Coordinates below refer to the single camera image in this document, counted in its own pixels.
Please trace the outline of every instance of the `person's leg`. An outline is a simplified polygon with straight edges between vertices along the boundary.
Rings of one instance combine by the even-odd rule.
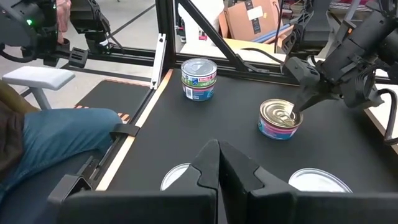
[[[1,183],[4,190],[68,159],[112,145],[109,135],[120,117],[108,109],[60,109],[29,113],[24,124],[24,155],[19,165]]]

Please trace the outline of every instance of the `black table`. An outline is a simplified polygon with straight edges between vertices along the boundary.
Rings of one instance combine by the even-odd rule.
[[[292,139],[276,141],[257,128],[260,104],[294,101],[297,87],[218,77],[214,97],[194,102],[183,95],[180,76],[173,71],[108,190],[158,190],[171,168],[219,139],[286,182],[296,170],[312,167],[336,175],[353,192],[398,191],[398,156],[363,111],[325,101],[304,111]]]

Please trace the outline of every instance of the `pull tab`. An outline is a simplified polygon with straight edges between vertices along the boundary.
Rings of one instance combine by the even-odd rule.
[[[294,120],[290,118],[290,115],[288,113],[283,113],[279,119],[286,124],[287,126],[293,126],[294,125]]]

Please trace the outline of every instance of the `cardboard box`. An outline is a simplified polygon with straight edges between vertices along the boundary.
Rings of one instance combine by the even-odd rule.
[[[226,21],[226,11],[223,11],[220,13],[218,16],[218,22],[220,23],[220,34],[223,38],[229,38],[231,37],[231,34],[229,33],[229,28],[228,28],[228,23]]]
[[[278,0],[248,0],[227,8],[226,20],[231,37],[252,41],[276,30],[278,13]]]

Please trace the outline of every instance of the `tin can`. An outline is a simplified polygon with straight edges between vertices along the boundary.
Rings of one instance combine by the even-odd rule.
[[[173,169],[168,171],[168,173],[164,176],[162,180],[162,184],[160,185],[160,190],[166,190],[172,183],[174,183],[181,175],[188,169],[189,163],[180,164],[175,166]]]
[[[293,104],[285,100],[266,100],[260,106],[259,130],[276,140],[290,139],[303,121],[303,114],[291,114]]]
[[[206,101],[213,96],[215,84],[216,82],[214,82],[211,86],[204,88],[193,88],[185,83],[182,83],[182,89],[184,91],[184,95],[188,99],[193,101]]]
[[[204,88],[216,81],[217,65],[211,60],[193,58],[181,65],[181,81],[190,87]]]
[[[353,191],[339,178],[320,169],[305,168],[296,171],[289,179],[289,184],[304,192],[341,192]]]

